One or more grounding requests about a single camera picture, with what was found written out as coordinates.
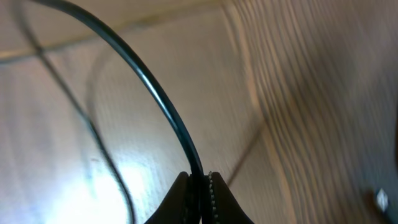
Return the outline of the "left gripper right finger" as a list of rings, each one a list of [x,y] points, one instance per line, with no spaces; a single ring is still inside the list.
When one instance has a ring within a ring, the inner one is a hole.
[[[201,188],[203,224],[253,224],[219,172],[210,172]]]

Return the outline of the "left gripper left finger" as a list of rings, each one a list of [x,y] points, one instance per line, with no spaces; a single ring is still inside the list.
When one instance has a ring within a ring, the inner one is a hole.
[[[198,224],[200,222],[199,205],[192,176],[181,172],[158,209],[145,224]]]

